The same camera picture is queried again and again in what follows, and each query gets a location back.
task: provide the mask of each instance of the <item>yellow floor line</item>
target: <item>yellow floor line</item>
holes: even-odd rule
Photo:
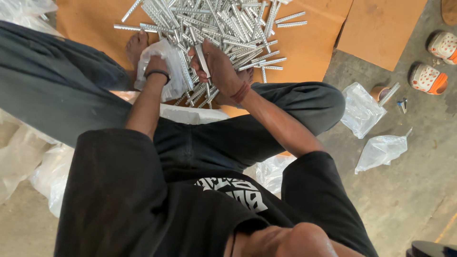
[[[447,223],[446,227],[443,229],[443,232],[441,232],[440,236],[435,240],[435,243],[439,243],[441,241],[441,239],[444,237],[444,234],[446,233],[446,231],[448,231],[451,228],[451,226],[454,223],[454,221],[456,220],[456,218],[457,218],[457,213],[455,213],[454,216],[449,221],[449,223]]]

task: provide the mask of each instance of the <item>dark gray pants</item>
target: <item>dark gray pants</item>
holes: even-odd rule
[[[109,90],[126,90],[125,70],[104,53],[71,40],[0,22],[0,108],[70,146],[87,131],[122,128],[131,104]],[[342,117],[345,100],[322,82],[252,88],[314,135]],[[243,171],[284,149],[252,116],[206,125],[161,118],[154,144],[163,168]]]

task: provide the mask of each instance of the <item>hand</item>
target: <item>hand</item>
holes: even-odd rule
[[[229,57],[208,39],[203,41],[202,48],[213,84],[226,96],[236,94],[244,82],[236,75]],[[191,67],[195,69],[199,81],[208,82],[207,74],[198,63],[195,49],[191,48],[188,55],[193,56]]]
[[[144,74],[146,75],[151,70],[163,70],[166,73],[170,74],[170,72],[168,71],[167,62],[165,62],[165,60],[163,60],[159,55],[151,56],[151,60],[149,60],[149,64],[146,67]],[[160,74],[160,73],[157,73],[157,74],[160,75],[160,77],[164,77],[165,81],[166,81],[167,78],[163,74]]]

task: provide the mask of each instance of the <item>orange and white sandal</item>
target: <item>orange and white sandal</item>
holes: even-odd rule
[[[457,37],[449,32],[442,31],[433,37],[428,51],[447,64],[457,64]]]
[[[420,64],[411,74],[411,86],[431,95],[440,95],[447,88],[447,75],[430,65]]]

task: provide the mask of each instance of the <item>black shirt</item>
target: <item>black shirt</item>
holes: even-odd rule
[[[290,164],[281,194],[234,171],[163,171],[153,142],[137,131],[89,131],[78,138],[54,255],[222,256],[241,223],[253,232],[310,222],[377,256],[329,154]]]

